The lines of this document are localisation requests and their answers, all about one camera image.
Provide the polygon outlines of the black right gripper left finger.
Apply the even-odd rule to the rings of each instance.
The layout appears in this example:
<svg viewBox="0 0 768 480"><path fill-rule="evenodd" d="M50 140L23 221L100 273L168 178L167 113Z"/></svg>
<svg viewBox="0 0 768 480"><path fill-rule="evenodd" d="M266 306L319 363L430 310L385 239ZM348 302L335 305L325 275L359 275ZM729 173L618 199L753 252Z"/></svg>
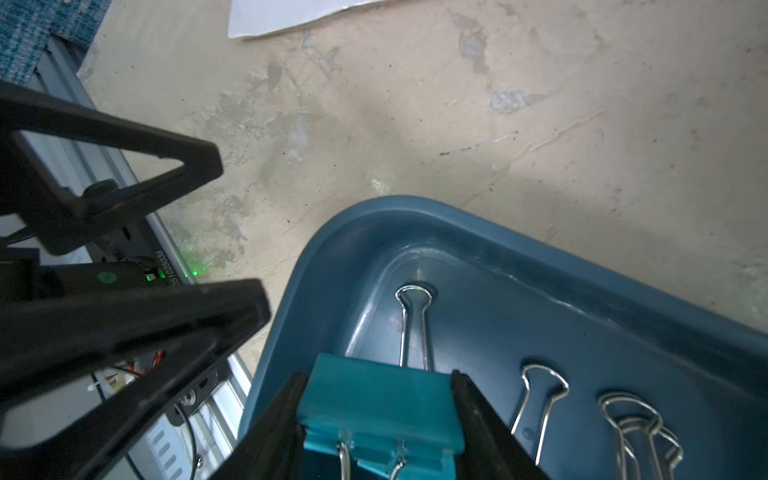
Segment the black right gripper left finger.
<svg viewBox="0 0 768 480"><path fill-rule="evenodd" d="M309 376L294 373L211 476L227 479L299 479L305 428L297 410Z"/></svg>

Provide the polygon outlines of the teal binder clip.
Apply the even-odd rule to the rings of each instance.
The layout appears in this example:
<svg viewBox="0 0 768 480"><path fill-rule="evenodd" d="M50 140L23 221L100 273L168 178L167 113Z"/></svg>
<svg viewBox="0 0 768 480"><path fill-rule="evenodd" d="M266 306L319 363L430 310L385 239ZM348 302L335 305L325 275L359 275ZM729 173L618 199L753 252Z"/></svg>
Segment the teal binder clip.
<svg viewBox="0 0 768 480"><path fill-rule="evenodd" d="M427 320L433 295L406 284L394 297L402 313L397 364L319 355L297 410L304 448L337 456L344 479L353 467L382 479L454 479L465 440L451 378L432 369L426 328L422 369L406 363L410 325Z"/></svg>
<svg viewBox="0 0 768 480"><path fill-rule="evenodd" d="M547 397L545 398L544 406L540 415L538 437L536 439L534 455L533 455L535 465L539 466L541 463L544 441L546 438L547 428L549 425L549 420L552 414L553 407L557 402L559 402L560 400L563 400L569 395L570 384L560 372L558 372L557 370L555 370L550 366L540 364L540 363L532 363L532 362L523 364L520 369L520 377L521 377L521 380L523 381L524 388L518 402L518 407L515 412L512 425L510 427L511 435L516 434L516 431L518 430L518 426L520 424L522 416L528 406L530 396L531 396L531 381L530 381L529 375L534 370L546 372L548 375L555 378L560 385L558 389L552 390L547 394Z"/></svg>

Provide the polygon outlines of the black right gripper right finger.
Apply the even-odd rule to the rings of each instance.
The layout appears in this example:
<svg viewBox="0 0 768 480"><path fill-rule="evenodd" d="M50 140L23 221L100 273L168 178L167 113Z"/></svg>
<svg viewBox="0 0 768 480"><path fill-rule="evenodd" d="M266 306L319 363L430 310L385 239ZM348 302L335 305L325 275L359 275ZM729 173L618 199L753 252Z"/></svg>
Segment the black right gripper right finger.
<svg viewBox="0 0 768 480"><path fill-rule="evenodd" d="M465 444L455 456L456 478L547 480L471 378L454 370L450 379Z"/></svg>

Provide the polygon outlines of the teal plastic storage box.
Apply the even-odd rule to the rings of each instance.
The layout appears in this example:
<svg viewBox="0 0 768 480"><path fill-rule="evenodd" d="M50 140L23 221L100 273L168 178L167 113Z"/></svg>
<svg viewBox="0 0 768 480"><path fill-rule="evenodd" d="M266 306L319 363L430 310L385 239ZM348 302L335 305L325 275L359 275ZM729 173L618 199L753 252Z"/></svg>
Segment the teal plastic storage box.
<svg viewBox="0 0 768 480"><path fill-rule="evenodd" d="M396 290L432 294L410 327L441 372L468 374L517 439L531 447L548 390L541 452L553 479L613 479L615 435L599 398L626 391L679 439L679 479L767 475L767 338L717 314L544 243L424 198L350 207L311 238L277 309L239 430L246 433L288 377L321 353L396 363Z"/></svg>

